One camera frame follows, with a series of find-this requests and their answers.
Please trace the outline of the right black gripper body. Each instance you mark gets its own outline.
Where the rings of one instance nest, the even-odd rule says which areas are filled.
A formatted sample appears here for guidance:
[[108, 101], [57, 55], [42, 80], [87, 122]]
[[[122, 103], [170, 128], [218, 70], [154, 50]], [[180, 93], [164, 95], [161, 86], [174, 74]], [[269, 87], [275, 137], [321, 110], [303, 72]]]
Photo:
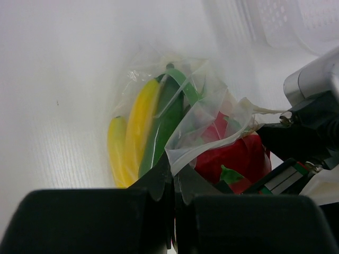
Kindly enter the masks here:
[[338, 101], [327, 91], [311, 96], [265, 124], [258, 134], [263, 145], [283, 163], [260, 180], [269, 194], [299, 194], [318, 173], [338, 165]]

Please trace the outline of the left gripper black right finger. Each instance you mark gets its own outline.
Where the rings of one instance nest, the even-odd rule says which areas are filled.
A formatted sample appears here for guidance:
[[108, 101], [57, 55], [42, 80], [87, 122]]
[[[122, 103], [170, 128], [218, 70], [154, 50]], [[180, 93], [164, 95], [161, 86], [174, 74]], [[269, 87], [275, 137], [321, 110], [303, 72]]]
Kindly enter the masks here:
[[338, 253], [308, 197], [224, 194], [190, 167], [175, 176], [174, 191], [178, 253]]

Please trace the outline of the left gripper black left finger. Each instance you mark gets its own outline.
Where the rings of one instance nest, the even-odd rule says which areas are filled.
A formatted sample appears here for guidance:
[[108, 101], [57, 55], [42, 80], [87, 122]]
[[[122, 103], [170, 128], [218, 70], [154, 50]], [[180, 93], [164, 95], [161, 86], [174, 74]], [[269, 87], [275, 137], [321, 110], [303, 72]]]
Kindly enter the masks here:
[[128, 188], [40, 189], [19, 203], [1, 253], [167, 253], [173, 178], [166, 155]]

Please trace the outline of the red fake dragon fruit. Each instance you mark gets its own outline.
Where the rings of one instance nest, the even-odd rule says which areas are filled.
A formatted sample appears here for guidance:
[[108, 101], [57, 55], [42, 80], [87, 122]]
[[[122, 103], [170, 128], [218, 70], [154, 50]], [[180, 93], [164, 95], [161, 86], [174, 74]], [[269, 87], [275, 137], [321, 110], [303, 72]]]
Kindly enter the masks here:
[[227, 184], [240, 194], [271, 172], [270, 151], [257, 133], [200, 154], [194, 169], [209, 183]]

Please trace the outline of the clear zip top bag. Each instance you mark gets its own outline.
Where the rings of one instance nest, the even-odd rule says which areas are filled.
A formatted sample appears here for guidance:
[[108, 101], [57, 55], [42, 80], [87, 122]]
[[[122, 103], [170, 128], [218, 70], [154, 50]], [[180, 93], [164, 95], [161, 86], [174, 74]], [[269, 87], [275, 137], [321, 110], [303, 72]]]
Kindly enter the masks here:
[[274, 110], [235, 99], [207, 59], [143, 49], [119, 90], [107, 135], [117, 187], [131, 186], [161, 157], [173, 175], [189, 165], [211, 183], [253, 183], [271, 172], [258, 130]]

